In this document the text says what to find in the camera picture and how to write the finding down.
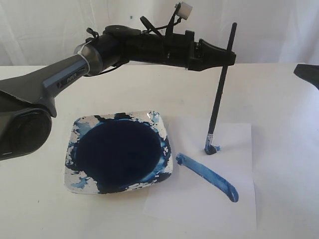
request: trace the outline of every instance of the paint palette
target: paint palette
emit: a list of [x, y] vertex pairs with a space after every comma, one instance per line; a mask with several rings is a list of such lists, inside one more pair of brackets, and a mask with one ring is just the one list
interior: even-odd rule
[[172, 170], [167, 132], [155, 111], [86, 116], [74, 122], [64, 174], [73, 193], [143, 188], [167, 179]]

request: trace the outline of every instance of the white paper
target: white paper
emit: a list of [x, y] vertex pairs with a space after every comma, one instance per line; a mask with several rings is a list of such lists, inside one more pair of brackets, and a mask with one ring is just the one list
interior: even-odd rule
[[[236, 233], [256, 229], [255, 190], [252, 177], [251, 125], [223, 123], [216, 126], [214, 145], [221, 151], [204, 152], [209, 119], [177, 118], [168, 136], [174, 158], [170, 178], [150, 188], [144, 213], [160, 219], [212, 231]], [[177, 164], [183, 153], [230, 182], [239, 194], [233, 203], [218, 188], [185, 166]]]

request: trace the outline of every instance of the white backdrop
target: white backdrop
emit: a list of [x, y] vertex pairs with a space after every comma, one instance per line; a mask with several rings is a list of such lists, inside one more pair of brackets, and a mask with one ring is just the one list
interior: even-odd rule
[[[185, 0], [193, 6], [176, 32], [225, 48], [238, 22], [237, 63], [319, 64], [318, 0]], [[110, 24], [143, 29], [168, 23], [177, 0], [0, 0], [0, 65], [48, 65], [73, 54], [88, 37]]]

